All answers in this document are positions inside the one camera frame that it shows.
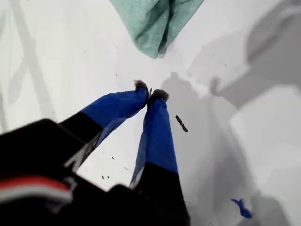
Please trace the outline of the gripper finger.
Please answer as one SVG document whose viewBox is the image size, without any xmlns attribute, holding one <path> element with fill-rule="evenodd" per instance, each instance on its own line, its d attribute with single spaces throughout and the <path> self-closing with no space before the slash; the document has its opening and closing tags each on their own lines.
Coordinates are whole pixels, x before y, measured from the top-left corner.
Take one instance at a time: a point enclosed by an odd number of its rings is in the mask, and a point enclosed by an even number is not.
<svg viewBox="0 0 301 226">
<path fill-rule="evenodd" d="M 143 109 L 149 99 L 147 85 L 135 81 L 135 89 L 109 93 L 60 122 L 60 125 L 84 142 L 64 166 L 76 172 L 88 156 L 125 120 Z"/>
<path fill-rule="evenodd" d="M 190 216 L 178 174 L 168 98 L 168 93 L 156 89 L 148 100 L 130 187 L 141 197 L 144 223 L 188 226 Z"/>
</svg>

